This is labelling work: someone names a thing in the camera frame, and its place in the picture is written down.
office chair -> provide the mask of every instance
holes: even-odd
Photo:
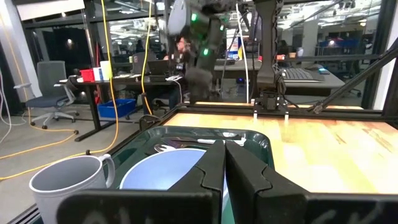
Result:
[[[55,108],[56,111],[43,114],[38,116],[31,121],[31,125],[35,125],[35,121],[40,119],[45,119],[43,122],[42,129],[47,129],[47,121],[52,118],[58,121],[59,117],[70,118],[72,122],[75,122],[75,118],[68,113],[74,113],[76,116],[79,114],[77,111],[64,111],[61,112],[61,109],[64,106],[68,106],[75,101],[75,95],[71,90],[68,89],[66,83],[65,84],[56,84],[59,80],[64,80],[67,78],[67,74],[65,71],[65,62],[63,61],[49,61],[49,62],[39,62],[37,63],[37,78],[39,81],[39,88],[42,92],[42,96],[35,97],[33,92],[33,96],[35,98],[26,101],[26,107],[29,108]],[[25,83],[22,85],[17,85],[14,88],[29,88],[31,83]]]

red box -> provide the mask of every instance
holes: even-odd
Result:
[[[94,70],[91,69],[86,69],[86,70],[80,70],[81,76],[83,77],[83,82],[95,82],[94,79]]]

wooden table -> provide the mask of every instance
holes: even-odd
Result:
[[[263,133],[276,171],[311,192],[398,194],[398,130],[386,123],[180,113],[164,125]]]

glass wall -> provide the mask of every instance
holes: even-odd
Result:
[[[375,41],[376,33],[388,35],[387,27],[381,29],[377,26],[382,6],[386,1],[388,0],[355,0],[338,4],[336,1],[313,1],[284,5],[277,20],[278,54],[285,54],[290,60],[280,65],[306,69],[317,64],[327,69],[342,84],[348,82],[368,68],[377,55],[384,51],[382,47],[375,47],[377,45]],[[85,4],[86,8],[82,11],[25,22],[29,48],[35,62],[64,60],[68,75],[73,74],[76,68],[97,66],[99,61],[108,59],[105,39],[107,32],[115,72],[129,72],[131,69],[129,56],[144,51],[148,26],[150,51],[157,59],[166,56],[167,39],[164,35],[165,21],[162,17],[164,2],[157,3],[158,26],[154,15],[148,19],[149,1],[107,1],[105,3],[107,30],[104,30],[101,1],[94,0]],[[250,24],[251,13],[247,13],[246,16]],[[250,40],[250,26],[244,21],[241,21],[241,24],[246,55],[248,58],[258,58],[259,41]],[[219,58],[225,58],[226,49],[236,28],[238,28],[238,15],[236,12],[230,12]],[[354,57],[349,59],[342,57],[347,55]],[[299,57],[311,59],[299,60]],[[225,93],[227,95],[231,94],[227,97],[229,100],[245,101],[245,79],[244,72],[239,78],[229,80],[225,78],[224,91],[228,91]],[[367,92],[364,86],[364,83],[358,85],[357,90],[347,93],[342,99],[333,103],[361,106],[363,96]],[[320,96],[316,91],[313,94],[307,91],[305,94],[295,92],[288,97],[304,103],[325,96]]]
[[[91,56],[83,25],[37,28],[29,31],[39,61],[65,61],[67,74],[91,67]]]

green led light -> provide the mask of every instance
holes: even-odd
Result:
[[[196,15],[195,13],[192,14],[191,20],[192,20],[192,21],[196,21],[196,19],[198,19],[198,15]]]

